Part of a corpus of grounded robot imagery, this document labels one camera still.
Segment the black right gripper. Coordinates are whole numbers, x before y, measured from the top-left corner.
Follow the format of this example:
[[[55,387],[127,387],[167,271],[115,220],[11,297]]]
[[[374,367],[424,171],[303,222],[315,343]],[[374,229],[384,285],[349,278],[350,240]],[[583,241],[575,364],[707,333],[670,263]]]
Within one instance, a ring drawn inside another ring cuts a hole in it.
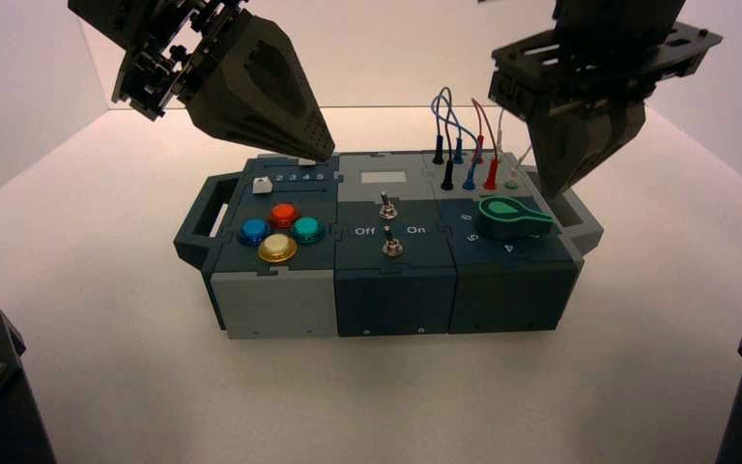
[[[489,98],[528,123],[547,198],[635,138],[656,84],[697,71],[723,36],[679,20],[681,1],[557,1],[552,28],[493,51]],[[608,107],[582,118],[581,105]]]

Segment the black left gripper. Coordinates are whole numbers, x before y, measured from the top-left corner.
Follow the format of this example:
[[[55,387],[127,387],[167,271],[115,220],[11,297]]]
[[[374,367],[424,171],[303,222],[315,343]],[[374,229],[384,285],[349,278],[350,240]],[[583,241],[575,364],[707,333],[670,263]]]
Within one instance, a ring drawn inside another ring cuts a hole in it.
[[[112,32],[124,51],[112,90],[148,119],[164,115],[192,52],[173,41],[186,26],[204,36],[241,1],[118,1]],[[240,13],[207,46],[186,110],[205,134],[307,160],[331,158],[331,134],[289,37],[274,22]]]

